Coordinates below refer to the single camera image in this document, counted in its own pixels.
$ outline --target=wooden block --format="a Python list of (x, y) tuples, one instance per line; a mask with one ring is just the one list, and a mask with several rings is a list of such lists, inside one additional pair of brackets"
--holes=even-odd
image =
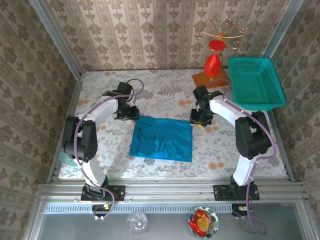
[[(192, 75), (192, 79), (193, 79), (195, 86), (199, 87), (202, 85), (207, 85), (210, 82), (211, 77), (205, 75), (204, 72), (201, 72), (201, 73)], [(230, 81), (230, 79), (224, 69), (220, 69), (219, 73), (212, 78), (212, 81), (215, 79), (226, 79), (226, 80)], [(207, 87), (207, 89), (214, 89), (214, 88), (218, 88), (218, 87), (222, 87), (222, 86), (226, 86), (226, 85), (229, 85), (229, 84), (225, 81), (216, 81), (216, 82), (213, 82), (212, 84), (210, 84)]]

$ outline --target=blue cloth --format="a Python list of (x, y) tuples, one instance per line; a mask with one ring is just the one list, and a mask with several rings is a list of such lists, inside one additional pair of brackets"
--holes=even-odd
[(192, 160), (192, 126), (185, 120), (140, 116), (129, 155), (182, 162)]

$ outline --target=white table surface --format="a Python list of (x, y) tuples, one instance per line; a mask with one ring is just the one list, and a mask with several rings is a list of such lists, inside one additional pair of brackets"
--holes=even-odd
[[(88, 111), (105, 91), (117, 89), (119, 82), (139, 78), (144, 82), (144, 91), (134, 97), (130, 104), (137, 105), (141, 115), (189, 120), (196, 102), (192, 94), (195, 89), (192, 75), (200, 72), (199, 69), (87, 72), (75, 114)], [(138, 81), (131, 83), (135, 92), (141, 89)], [(218, 178), (230, 177), (236, 169), (239, 153), (235, 129), (217, 114), (213, 116), (212, 125), (206, 128), (193, 127), (192, 162), (129, 156), (134, 126), (133, 120), (121, 121), (109, 117), (99, 127), (96, 156), (108, 178)], [(286, 176), (280, 154), (277, 153), (274, 159), (259, 162), (255, 176)], [(62, 164), (59, 178), (83, 178), (83, 175), (78, 167)]]

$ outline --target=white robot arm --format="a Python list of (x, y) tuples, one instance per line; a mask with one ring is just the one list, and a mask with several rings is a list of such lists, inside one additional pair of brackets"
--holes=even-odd
[[(193, 91), (193, 95), (198, 109), (192, 109), (190, 124), (205, 127), (211, 124), (213, 114), (218, 114), (235, 127), (235, 143), (240, 155), (236, 170), (230, 179), (229, 191), (236, 199), (243, 199), (246, 186), (253, 185), (250, 173), (255, 167), (254, 163), (259, 156), (267, 152), (271, 142), (266, 133), (243, 113), (243, 108), (237, 106), (238, 109), (235, 109), (227, 104), (221, 92), (209, 93), (205, 86), (199, 86)], [(263, 112), (253, 112), (251, 116), (269, 131)]]
[[(140, 113), (136, 106), (129, 106), (127, 103), (133, 88), (127, 82), (120, 82), (117, 90), (107, 91), (102, 95), (98, 103), (103, 103), (88, 112), (81, 114), (79, 117), (68, 116), (65, 120), (62, 151), (82, 168), (85, 178), (85, 186), (82, 189), (82, 201), (102, 201), (109, 200), (110, 195), (106, 195), (105, 189), (112, 188), (115, 193), (119, 190), (123, 193), (125, 186), (109, 186), (108, 178), (101, 170), (96, 153), (98, 150), (97, 128), (110, 115), (116, 113), (115, 119), (136, 120), (139, 119)], [(79, 132), (76, 133), (76, 127), (80, 124)], [(75, 135), (77, 139), (76, 148), (78, 160), (75, 156)]]

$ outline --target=gray surface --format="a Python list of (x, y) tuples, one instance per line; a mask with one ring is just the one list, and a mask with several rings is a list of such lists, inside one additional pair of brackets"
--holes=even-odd
[[(304, 240), (295, 204), (255, 204), (255, 217), (264, 221), (267, 236), (254, 233), (247, 220), (218, 214), (220, 227), (213, 240)], [(127, 214), (112, 214), (95, 221), (91, 214), (48, 214), (38, 240), (194, 240), (188, 214), (147, 214), (145, 233), (132, 235), (126, 228)]]

